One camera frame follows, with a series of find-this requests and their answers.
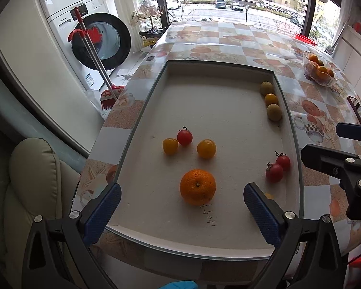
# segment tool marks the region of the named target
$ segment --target parked car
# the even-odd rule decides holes
[[[225,9],[226,8],[226,1],[225,0],[216,0],[215,1],[215,8],[216,9]]]
[[[298,27],[302,27],[303,20],[295,15],[290,16],[290,22],[297,25]]]
[[[167,9],[178,9],[181,7],[180,0],[167,0]]]
[[[241,4],[239,4],[238,2],[233,2],[232,5],[231,5],[231,9],[233,11],[240,11],[240,12],[243,12],[243,7]]]

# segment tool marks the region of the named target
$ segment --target washing machine door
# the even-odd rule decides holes
[[[131,36],[126,25],[116,16],[107,13],[95,13],[83,18],[90,37],[106,70],[114,69],[124,62],[130,53]],[[72,52],[85,66],[96,70],[83,40],[79,34],[73,36]]]

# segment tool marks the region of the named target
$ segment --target label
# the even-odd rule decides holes
[[[93,80],[91,74],[88,74],[85,79],[87,80],[87,83],[90,85],[90,87],[95,83],[95,80]]]

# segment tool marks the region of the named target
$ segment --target beige leather chair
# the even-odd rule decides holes
[[[79,174],[60,161],[43,139],[13,145],[0,133],[0,269],[14,289],[21,288],[21,268],[32,221],[61,218],[70,212]],[[68,249],[64,257],[82,286]]]

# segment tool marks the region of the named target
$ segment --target dryer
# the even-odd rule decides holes
[[[40,0],[40,3],[57,43],[83,87],[99,90],[104,81],[83,41],[78,35],[74,36],[72,44],[67,40],[70,32],[79,28],[73,8],[79,7],[87,29],[96,27],[98,38],[93,40],[94,45],[109,75],[129,54],[131,37],[127,27],[109,14],[99,0]]]
[[[108,74],[127,58],[131,48],[130,33],[124,23],[116,16],[107,13],[104,4],[99,0],[85,0],[77,5],[87,29],[96,28],[98,38],[93,39],[95,49],[102,60]],[[57,16],[50,18],[49,24],[52,32],[85,89],[99,90],[104,84],[103,78],[96,70],[84,43],[78,34],[72,42],[68,42],[68,35],[74,29],[79,29],[79,24],[73,8],[61,10]]]

